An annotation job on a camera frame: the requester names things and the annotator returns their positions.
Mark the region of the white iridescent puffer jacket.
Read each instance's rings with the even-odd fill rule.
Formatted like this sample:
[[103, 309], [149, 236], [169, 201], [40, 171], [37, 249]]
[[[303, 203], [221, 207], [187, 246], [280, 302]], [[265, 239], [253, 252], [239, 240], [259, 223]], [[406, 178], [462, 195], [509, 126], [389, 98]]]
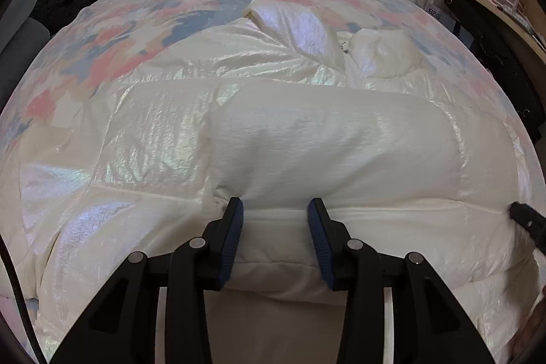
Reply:
[[253, 335], [232, 361], [286, 363], [335, 346], [343, 299], [322, 281], [307, 228], [314, 197], [375, 249], [421, 251], [505, 363], [538, 296], [538, 263], [508, 219], [541, 203], [537, 157], [493, 78], [477, 87], [403, 30], [331, 31], [305, 6], [255, 0], [103, 81], [29, 104], [13, 150], [28, 235], [19, 260], [52, 355], [133, 250], [165, 253], [244, 204], [225, 303]]

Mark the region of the black clothes pile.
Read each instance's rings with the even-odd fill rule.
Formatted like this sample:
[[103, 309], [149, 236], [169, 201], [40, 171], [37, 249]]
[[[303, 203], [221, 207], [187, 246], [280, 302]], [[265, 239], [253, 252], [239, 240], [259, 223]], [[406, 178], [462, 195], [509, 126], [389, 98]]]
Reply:
[[98, 0], [37, 0], [30, 17], [55, 35], [71, 23], [83, 8]]

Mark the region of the pastel patterned bed cover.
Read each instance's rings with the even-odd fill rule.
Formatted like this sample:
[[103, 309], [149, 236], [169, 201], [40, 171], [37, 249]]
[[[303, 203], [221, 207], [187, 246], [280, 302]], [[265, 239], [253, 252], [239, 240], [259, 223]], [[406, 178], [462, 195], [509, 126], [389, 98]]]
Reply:
[[[32, 61], [1, 114], [1, 147], [33, 124], [59, 117], [109, 82], [198, 31], [240, 17], [253, 0], [99, 0], [83, 8]], [[333, 30], [402, 30], [429, 65], [466, 95], [497, 113], [525, 154], [533, 143], [514, 106], [455, 36], [409, 0], [274, 0], [313, 8]]]

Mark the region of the blue grey pillow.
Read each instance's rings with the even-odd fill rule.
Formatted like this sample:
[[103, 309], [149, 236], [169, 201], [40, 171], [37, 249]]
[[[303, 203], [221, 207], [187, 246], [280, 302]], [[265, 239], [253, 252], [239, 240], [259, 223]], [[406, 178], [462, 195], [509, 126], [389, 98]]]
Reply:
[[30, 17], [37, 1], [12, 0], [1, 18], [1, 108], [50, 39], [47, 28]]

